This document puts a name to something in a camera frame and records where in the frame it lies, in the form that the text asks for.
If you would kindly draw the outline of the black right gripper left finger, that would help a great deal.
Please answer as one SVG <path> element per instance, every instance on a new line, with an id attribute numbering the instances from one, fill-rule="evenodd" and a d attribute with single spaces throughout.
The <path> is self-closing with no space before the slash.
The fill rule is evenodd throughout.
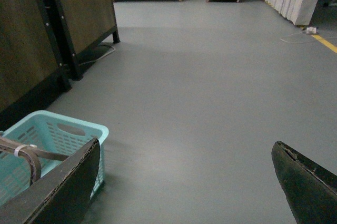
<path id="1" fill-rule="evenodd" d="M 92 139 L 1 206 L 1 223 L 81 223 L 90 205 L 100 162 Z"/>

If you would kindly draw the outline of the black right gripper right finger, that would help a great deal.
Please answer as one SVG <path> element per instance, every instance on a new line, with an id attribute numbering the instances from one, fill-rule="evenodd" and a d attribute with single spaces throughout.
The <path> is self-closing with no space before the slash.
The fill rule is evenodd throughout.
<path id="1" fill-rule="evenodd" d="M 336 223 L 336 175 L 282 141 L 271 156 L 295 221 Z"/>

